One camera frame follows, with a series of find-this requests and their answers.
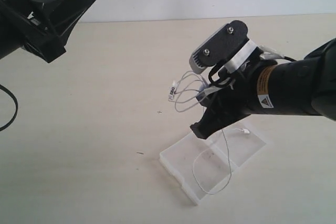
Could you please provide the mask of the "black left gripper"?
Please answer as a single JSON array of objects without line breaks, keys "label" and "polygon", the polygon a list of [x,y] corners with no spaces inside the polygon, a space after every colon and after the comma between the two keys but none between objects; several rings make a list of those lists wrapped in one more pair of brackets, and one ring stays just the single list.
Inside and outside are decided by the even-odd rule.
[{"label": "black left gripper", "polygon": [[96,0],[1,0],[1,18],[16,43],[47,63],[66,52],[79,19]]}]

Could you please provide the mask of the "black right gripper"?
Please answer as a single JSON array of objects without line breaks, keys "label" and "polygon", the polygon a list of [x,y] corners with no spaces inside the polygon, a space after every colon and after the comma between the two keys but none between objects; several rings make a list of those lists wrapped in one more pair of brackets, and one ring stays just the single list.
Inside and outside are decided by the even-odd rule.
[{"label": "black right gripper", "polygon": [[208,75],[209,86],[202,90],[202,106],[207,108],[202,118],[192,124],[190,129],[197,138],[208,139],[211,135],[247,117],[234,107],[213,103],[211,99],[218,95],[220,99],[243,103],[252,86],[251,77],[255,70],[264,66],[276,65],[278,53],[269,48],[256,48],[236,70],[219,62]]}]

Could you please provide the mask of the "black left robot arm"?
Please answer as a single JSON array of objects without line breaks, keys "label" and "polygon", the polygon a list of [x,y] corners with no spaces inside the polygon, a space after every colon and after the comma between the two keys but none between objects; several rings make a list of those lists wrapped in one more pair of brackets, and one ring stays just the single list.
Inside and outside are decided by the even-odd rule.
[{"label": "black left robot arm", "polygon": [[96,0],[1,0],[1,58],[22,48],[51,63]]}]

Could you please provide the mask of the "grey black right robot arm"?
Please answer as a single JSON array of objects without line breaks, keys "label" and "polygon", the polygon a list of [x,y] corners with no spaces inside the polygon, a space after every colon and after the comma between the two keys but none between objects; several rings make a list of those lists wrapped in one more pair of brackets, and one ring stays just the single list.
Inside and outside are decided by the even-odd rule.
[{"label": "grey black right robot arm", "polygon": [[278,64],[262,60],[257,49],[246,67],[230,75],[224,88],[207,98],[202,118],[190,126],[207,139],[250,115],[324,116],[335,120],[335,40],[309,53],[304,59]]}]

